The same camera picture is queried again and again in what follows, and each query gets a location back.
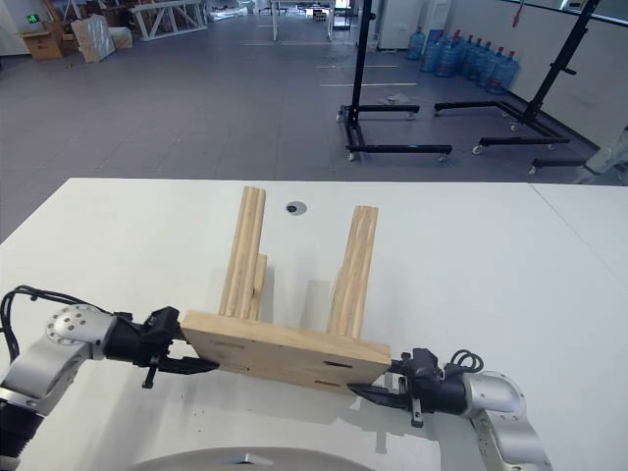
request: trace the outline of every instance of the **white tabletop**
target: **white tabletop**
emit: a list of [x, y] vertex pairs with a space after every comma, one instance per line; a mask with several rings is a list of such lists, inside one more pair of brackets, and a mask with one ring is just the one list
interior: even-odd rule
[[623, 186], [533, 187], [628, 288], [628, 190]]
[[[0, 245], [0, 290], [54, 289], [133, 312], [136, 320], [165, 305], [216, 311], [245, 184], [70, 180]], [[569, 198], [550, 205], [539, 195], [556, 199], [562, 187], [248, 184], [267, 189], [262, 320], [323, 329], [353, 207], [378, 206], [362, 338], [388, 343], [395, 357], [414, 346], [442, 361], [460, 347], [476, 351], [487, 369], [526, 393], [556, 470], [624, 469], [628, 288], [599, 242], [583, 239], [561, 217], [577, 211]], [[573, 205], [593, 205], [600, 195], [587, 186], [565, 191], [576, 195]], [[626, 199], [628, 189], [618, 191]], [[290, 215], [284, 208], [293, 200], [309, 210]], [[604, 214], [596, 224], [618, 236], [602, 245], [614, 244], [625, 257], [625, 212]], [[23, 350], [56, 309], [16, 302]], [[0, 364], [7, 363], [3, 345]], [[319, 449], [378, 470], [484, 469], [473, 430], [457, 417], [428, 416], [417, 430], [407, 413], [328, 392], [223, 372], [158, 373], [147, 391], [144, 375], [130, 364], [86, 363], [20, 471], [117, 470], [242, 445]]]

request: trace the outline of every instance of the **wooden dowel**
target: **wooden dowel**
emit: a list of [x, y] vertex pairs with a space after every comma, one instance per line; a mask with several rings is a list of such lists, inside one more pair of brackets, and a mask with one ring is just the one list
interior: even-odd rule
[[264, 222], [265, 202], [266, 193], [257, 191], [255, 206], [251, 207], [254, 213], [251, 218], [252, 224], [247, 246], [248, 252], [246, 252], [246, 258], [242, 261], [245, 264], [245, 275], [242, 278], [242, 292], [237, 313], [235, 314], [235, 316], [240, 319], [248, 319], [251, 312], [251, 300], [253, 299], [253, 287], [257, 271], [257, 259], [259, 257], [259, 239], [262, 234], [262, 223]]
[[240, 201], [219, 314], [247, 319], [251, 310], [266, 192], [247, 186]]
[[371, 267], [377, 208], [358, 206], [353, 212], [344, 261], [332, 302], [327, 332], [359, 339]]
[[248, 186], [244, 188], [242, 191], [242, 198], [239, 202], [239, 213], [237, 214], [234, 241], [232, 242], [232, 254], [229, 258], [229, 266], [227, 268], [227, 275], [225, 276], [225, 285], [223, 286], [223, 297], [221, 298], [220, 310], [218, 311], [218, 314], [221, 316], [227, 315], [227, 302], [229, 300], [229, 294], [232, 288], [232, 278], [234, 277], [234, 270], [236, 268], [236, 256], [237, 250], [239, 249], [240, 236], [242, 234], [242, 224], [246, 214], [246, 203], [250, 195], [248, 189]]
[[373, 245], [375, 243], [375, 229], [377, 227], [378, 209], [372, 208], [370, 212], [370, 220], [368, 229], [366, 231], [366, 242], [364, 250], [362, 252], [362, 273], [360, 274], [360, 289], [361, 291], [357, 295], [357, 301], [355, 304], [355, 317], [351, 326], [348, 336], [352, 339], [359, 339], [362, 333], [362, 321], [364, 319], [364, 304], [366, 301], [366, 288], [369, 283], [369, 274], [371, 272], [371, 259], [373, 258]]
[[266, 263], [268, 257], [261, 253], [257, 256], [257, 265], [255, 267], [255, 280], [253, 281], [253, 297], [251, 299], [251, 310], [248, 319], [256, 321], [259, 315], [259, 303], [262, 298], [262, 290], [264, 289], [264, 276], [266, 275]]

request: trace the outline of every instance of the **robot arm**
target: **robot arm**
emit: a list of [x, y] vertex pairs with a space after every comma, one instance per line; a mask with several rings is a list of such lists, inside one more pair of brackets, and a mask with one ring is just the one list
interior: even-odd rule
[[[470, 367], [462, 366], [467, 358], [472, 360]], [[414, 348], [389, 369], [400, 375], [398, 393], [370, 385], [349, 388], [376, 404], [408, 410], [413, 427], [423, 427], [424, 412], [469, 419], [488, 471], [551, 471], [543, 444], [526, 417], [524, 394], [502, 374], [480, 373], [483, 367], [479, 356], [459, 350], [442, 370], [430, 350]]]
[[166, 307], [143, 324], [131, 314], [105, 313], [75, 304], [55, 313], [44, 336], [11, 364], [0, 382], [0, 471], [13, 471], [39, 424], [57, 405], [85, 360], [109, 358], [148, 367], [144, 388], [157, 370], [177, 374], [211, 371], [218, 364], [168, 357], [173, 339], [183, 339], [179, 311]]
[[[184, 340], [178, 316], [179, 311], [166, 307], [137, 324], [131, 314], [110, 314], [88, 304], [55, 313], [46, 322], [43, 338], [16, 357], [0, 381], [0, 471], [18, 467], [23, 449], [87, 359], [147, 367], [144, 388], [152, 388], [158, 370], [189, 375], [218, 368], [198, 358], [168, 357], [173, 340]], [[5, 319], [3, 329], [10, 332]], [[462, 366], [466, 359], [471, 366]], [[459, 350], [442, 370], [430, 350], [414, 348], [389, 368], [399, 375], [398, 393], [371, 385], [348, 386], [372, 402], [408, 410], [414, 427], [423, 426], [424, 412], [468, 418], [489, 471], [550, 471], [543, 445], [526, 418], [523, 393], [501, 374], [480, 373], [483, 366], [479, 356]]]

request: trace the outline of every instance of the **water bottle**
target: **water bottle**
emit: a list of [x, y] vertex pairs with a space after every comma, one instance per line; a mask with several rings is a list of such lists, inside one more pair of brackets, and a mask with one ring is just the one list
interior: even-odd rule
[[443, 52], [443, 37], [439, 34], [435, 41], [429, 42], [421, 60], [421, 72], [432, 73], [441, 60]]
[[458, 63], [460, 44], [453, 40], [443, 49], [441, 60], [439, 61], [434, 74], [437, 77], [453, 77], [455, 66]]
[[424, 44], [425, 34], [421, 31], [421, 27], [419, 27], [417, 31], [410, 36], [408, 52], [405, 53], [405, 58], [411, 61], [418, 61], [421, 58]]
[[482, 38], [478, 37], [475, 44], [469, 48], [467, 54], [464, 58], [464, 63], [462, 64], [462, 74], [465, 77], [469, 77], [471, 75], [471, 71], [473, 70], [473, 66], [475, 64], [475, 59], [478, 55], [478, 52], [482, 50]]
[[495, 67], [501, 64], [505, 58], [503, 57], [503, 47], [497, 50], [497, 53], [492, 56], [487, 56], [487, 61], [484, 65], [484, 69], [478, 74], [478, 79], [476, 80], [476, 84], [481, 86], [482, 88], [486, 88], [487, 83], [489, 83], [489, 78], [493, 75], [495, 71]]
[[454, 42], [455, 43], [460, 42], [460, 29], [457, 29], [452, 37], [448, 37], [446, 39], [445, 46], [448, 46], [449, 44], [452, 44]]
[[493, 71], [487, 84], [487, 91], [495, 95], [505, 94], [512, 85], [517, 72], [519, 72], [519, 64], [514, 60], [514, 51], [510, 51], [508, 58]]
[[473, 70], [470, 72], [469, 76], [467, 76], [468, 79], [477, 80], [480, 73], [484, 70], [484, 66], [487, 64], [487, 59], [489, 59], [492, 54], [491, 44], [492, 43], [490, 41], [487, 42], [484, 49], [478, 52], [475, 56]]
[[458, 48], [458, 61], [455, 65], [456, 72], [462, 70], [462, 65], [464, 64], [467, 54], [469, 53], [469, 51], [471, 51], [473, 47], [473, 34], [469, 34], [467, 42], [460, 44], [460, 47]]

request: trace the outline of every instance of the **tiled floor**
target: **tiled floor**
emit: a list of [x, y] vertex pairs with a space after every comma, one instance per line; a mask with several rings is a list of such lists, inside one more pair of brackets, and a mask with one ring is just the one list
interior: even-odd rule
[[434, 118], [431, 108], [487, 94], [463, 78], [420, 74], [402, 54], [372, 53], [368, 64], [395, 67], [367, 68], [366, 83], [417, 84], [367, 86], [362, 102], [403, 93], [422, 110], [413, 122], [364, 116], [367, 138], [454, 151], [444, 164], [430, 154], [349, 163], [335, 116], [350, 99], [355, 47], [346, 37], [327, 43], [324, 26], [303, 18], [282, 18], [275, 44], [269, 23], [239, 18], [137, 41], [100, 64], [79, 54], [3, 59], [0, 240], [71, 177], [568, 183], [573, 169], [530, 177], [530, 161], [593, 153], [576, 140], [554, 151], [494, 147], [473, 156], [481, 135], [510, 135], [508, 121], [491, 110]]

